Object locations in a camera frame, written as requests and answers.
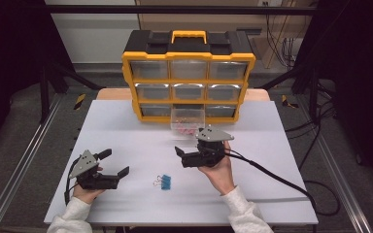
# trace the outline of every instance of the white wall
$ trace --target white wall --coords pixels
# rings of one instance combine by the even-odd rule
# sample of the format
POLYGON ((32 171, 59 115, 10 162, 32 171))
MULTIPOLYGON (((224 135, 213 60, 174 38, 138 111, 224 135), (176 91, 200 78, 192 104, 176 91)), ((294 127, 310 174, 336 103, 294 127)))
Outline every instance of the white wall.
MULTIPOLYGON (((46 0, 47 5, 135 5, 134 0, 46 0)), ((52 14, 72 63, 121 63, 137 15, 52 14)))

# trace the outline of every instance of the clear plastic drawer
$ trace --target clear plastic drawer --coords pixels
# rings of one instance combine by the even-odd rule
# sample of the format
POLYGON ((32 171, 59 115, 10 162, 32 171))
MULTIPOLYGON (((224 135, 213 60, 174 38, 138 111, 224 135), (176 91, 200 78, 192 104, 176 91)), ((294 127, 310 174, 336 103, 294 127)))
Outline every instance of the clear plastic drawer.
POLYGON ((144 117, 171 116, 171 105, 168 104, 140 104, 140 108, 144 117))
POLYGON ((139 99, 169 99, 169 84, 136 83, 135 88, 139 99))
POLYGON ((213 61, 210 63, 210 80, 243 80, 248 62, 213 61))
POLYGON ((174 104, 171 111, 171 129, 183 134, 195 134, 205 127, 203 105, 174 104))
POLYGON ((204 60, 171 61, 171 78, 204 80, 207 77, 207 62, 204 60))
POLYGON ((206 105, 206 117, 234 117, 236 105, 206 105))
POLYGON ((205 85, 200 83, 172 84, 174 99, 202 100, 204 99, 205 85))
POLYGON ((237 101, 240 91, 239 84, 208 84, 208 99, 237 101))
POLYGON ((166 60, 135 60, 130 64, 134 79, 168 79, 168 62, 166 60))

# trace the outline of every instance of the small clear plastic box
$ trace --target small clear plastic box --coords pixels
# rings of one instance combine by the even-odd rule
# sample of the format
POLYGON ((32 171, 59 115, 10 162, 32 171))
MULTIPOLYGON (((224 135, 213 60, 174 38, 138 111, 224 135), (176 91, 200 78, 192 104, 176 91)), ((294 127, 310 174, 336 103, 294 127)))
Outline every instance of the small clear plastic box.
POLYGON ((182 134, 195 134, 199 128, 205 128, 205 110, 202 105, 196 105, 196 109, 172 108, 171 129, 182 134))

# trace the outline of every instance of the gray floor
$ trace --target gray floor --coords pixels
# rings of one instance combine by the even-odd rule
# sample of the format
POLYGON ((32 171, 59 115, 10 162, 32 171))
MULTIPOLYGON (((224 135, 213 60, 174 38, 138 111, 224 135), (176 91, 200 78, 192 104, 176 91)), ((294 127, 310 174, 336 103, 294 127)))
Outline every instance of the gray floor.
MULTIPOLYGON (((97 83, 106 86, 123 86, 124 82, 112 78, 111 74, 87 74, 93 75, 97 83)), ((265 80, 250 80, 254 86, 265 80)), ((3 215, 0 223, 0 232, 45 232, 48 228, 43 219, 50 205, 62 172, 69 159, 71 149, 79 137, 79 129, 85 120, 85 114, 90 106, 90 101, 96 98, 97 92, 74 82, 67 94, 60 96, 61 104, 51 127, 47 131, 44 140, 31 161, 16 195, 3 215), (74 110, 78 96, 86 94, 82 106, 74 110)), ((284 83, 269 90, 272 100, 276 102, 277 109, 284 128, 292 128, 306 122, 301 108, 283 106, 282 95, 285 94, 291 104, 299 104, 297 101, 304 96, 293 96, 288 91, 288 84, 284 83)), ((326 99, 320 98, 322 104, 326 99)), ((40 92, 38 85, 32 85, 13 96, 11 112, 7 116, 0 131, 0 194, 11 178, 12 173, 21 160, 30 140, 32 139, 40 119, 40 92)), ((300 135, 304 130, 288 133, 288 137, 300 135)), ((337 164, 351 187, 354 196, 359 203, 368 223, 373 231, 373 171, 370 167, 356 163, 355 152, 349 144, 349 140, 338 120, 332 116, 322 120, 321 135, 325 138, 337 164)), ((309 148, 314 133, 309 131, 305 135, 289 139, 291 149, 296 161, 299 163, 309 148)), ((313 180, 325 183, 335 189, 332 178, 328 173, 325 163, 322 161, 322 152, 315 145, 310 152, 301 170, 304 180, 313 180)), ((307 184, 308 190, 316 198, 318 209, 321 212, 331 212, 336 203, 326 189, 315 184, 307 184)), ((356 232, 352 220, 345 207, 342 207, 336 216, 319 216, 319 232, 356 232)), ((135 228, 131 232, 231 232, 228 227, 222 228, 135 228)), ((276 232, 311 232, 311 227, 275 228, 276 232)))

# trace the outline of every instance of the white tabletop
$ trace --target white tabletop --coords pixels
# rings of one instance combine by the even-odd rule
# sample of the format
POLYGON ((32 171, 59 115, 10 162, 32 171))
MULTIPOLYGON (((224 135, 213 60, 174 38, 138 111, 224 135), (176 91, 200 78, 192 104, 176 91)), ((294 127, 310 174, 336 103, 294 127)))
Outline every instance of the white tabletop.
MULTIPOLYGON (((213 125, 235 137, 233 150, 272 173, 303 188, 275 103, 247 101, 236 123, 213 125)), ((228 225, 228 209, 208 179, 196 168, 183 168, 175 154, 197 151, 197 140, 177 134, 169 124, 145 123, 133 113, 128 100, 94 100, 71 158, 45 217, 51 223, 65 209, 63 192, 72 161, 84 152, 112 149, 100 160, 104 175, 126 166, 129 175, 118 189, 107 190, 93 203, 88 221, 100 225, 188 226, 228 225), (171 177, 171 189, 154 186, 157 176, 171 177)), ((275 181, 250 164, 231 158, 234 181, 247 199, 258 203, 270 224, 317 224, 308 201, 299 191, 275 181)))

